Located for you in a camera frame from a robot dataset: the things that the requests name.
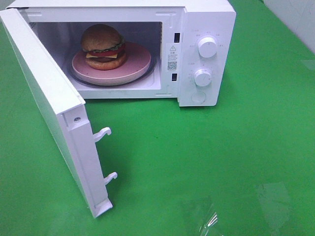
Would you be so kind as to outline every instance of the hamburger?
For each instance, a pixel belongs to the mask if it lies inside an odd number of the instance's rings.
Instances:
[[[111,70],[126,60],[125,40],[113,27],[97,24],[87,28],[81,38],[86,63],[97,70]]]

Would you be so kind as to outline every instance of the pink plate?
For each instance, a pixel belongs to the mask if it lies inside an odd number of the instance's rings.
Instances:
[[[112,70],[96,70],[85,62],[86,53],[79,51],[72,59],[72,67],[78,79],[103,86],[122,85],[144,75],[151,62],[150,52],[136,43],[126,42],[127,59],[120,67]]]

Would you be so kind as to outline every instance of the tomato slice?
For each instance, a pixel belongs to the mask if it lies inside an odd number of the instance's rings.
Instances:
[[[112,56],[112,55],[116,55],[118,53],[120,53],[123,49],[125,49],[125,44],[123,44],[119,49],[114,50],[114,51],[107,51],[107,52],[93,52],[93,51],[89,51],[89,54],[92,56],[96,56],[99,58],[103,58],[103,57],[107,57],[107,56]]]

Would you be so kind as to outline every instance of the green table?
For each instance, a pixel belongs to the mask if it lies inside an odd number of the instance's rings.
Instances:
[[[113,131],[97,143],[104,175],[118,173],[97,219],[0,26],[0,235],[314,235],[315,56],[262,2],[231,4],[217,106],[87,100],[94,132]]]

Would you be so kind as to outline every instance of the white knob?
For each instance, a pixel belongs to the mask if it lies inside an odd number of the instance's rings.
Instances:
[[[212,74],[209,70],[200,69],[195,72],[194,79],[198,86],[204,87],[211,83]]]
[[[199,54],[204,58],[213,57],[217,53],[217,43],[212,37],[202,38],[198,42]]]

